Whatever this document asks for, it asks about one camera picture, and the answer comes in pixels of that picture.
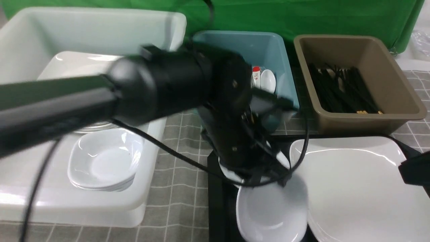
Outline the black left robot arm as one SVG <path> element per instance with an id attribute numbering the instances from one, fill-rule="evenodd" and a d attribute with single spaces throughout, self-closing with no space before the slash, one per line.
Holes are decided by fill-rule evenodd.
<path id="1" fill-rule="evenodd" d="M 281 186 L 296 167 L 284 167 L 250 108 L 295 111 L 292 101 L 251 86 L 252 66 L 233 51 L 193 44 L 175 52 L 144 46 L 115 60 L 105 74 L 1 85 L 1 157 L 101 121 L 133 131 L 202 170 L 137 127 L 197 108 L 210 144 L 244 187 Z"/>

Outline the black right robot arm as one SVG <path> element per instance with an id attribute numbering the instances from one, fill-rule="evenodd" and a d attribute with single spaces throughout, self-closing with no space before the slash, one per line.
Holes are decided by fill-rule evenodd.
<path id="1" fill-rule="evenodd" d="M 405 184 L 430 186 L 430 152 L 408 158 L 399 167 L 399 173 Z"/>

